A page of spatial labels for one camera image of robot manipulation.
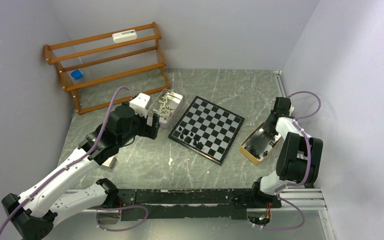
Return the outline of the black bishop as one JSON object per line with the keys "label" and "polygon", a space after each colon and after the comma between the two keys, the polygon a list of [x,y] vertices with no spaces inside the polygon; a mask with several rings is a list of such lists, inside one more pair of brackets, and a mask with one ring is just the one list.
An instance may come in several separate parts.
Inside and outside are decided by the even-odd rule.
{"label": "black bishop", "polygon": [[187,137],[185,138],[185,140],[184,140],[184,141],[185,141],[186,143],[190,143],[190,142],[191,142],[191,140],[192,140],[192,139],[191,139],[189,136],[187,136]]}

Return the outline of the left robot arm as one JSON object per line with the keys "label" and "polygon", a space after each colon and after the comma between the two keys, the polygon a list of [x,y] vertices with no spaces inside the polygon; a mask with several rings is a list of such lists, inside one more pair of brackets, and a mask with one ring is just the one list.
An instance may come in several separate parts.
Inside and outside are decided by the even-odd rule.
{"label": "left robot arm", "polygon": [[70,156],[43,180],[28,190],[6,195],[1,203],[24,240],[41,240],[65,219],[89,208],[120,205],[119,190],[107,178],[76,193],[67,190],[81,177],[99,168],[120,148],[138,137],[156,139],[160,116],[140,114],[131,103],[122,104],[107,114],[103,124],[86,136]]}

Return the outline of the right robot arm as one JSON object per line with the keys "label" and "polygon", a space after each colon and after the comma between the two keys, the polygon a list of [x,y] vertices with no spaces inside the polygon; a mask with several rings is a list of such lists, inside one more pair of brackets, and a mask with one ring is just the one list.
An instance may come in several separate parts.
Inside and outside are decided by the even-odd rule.
{"label": "right robot arm", "polygon": [[287,187],[313,184],[318,177],[323,141],[306,133],[291,112],[291,100],[277,97],[269,116],[251,137],[249,151],[259,161],[283,143],[275,170],[253,183],[249,199],[255,207],[273,202]]}

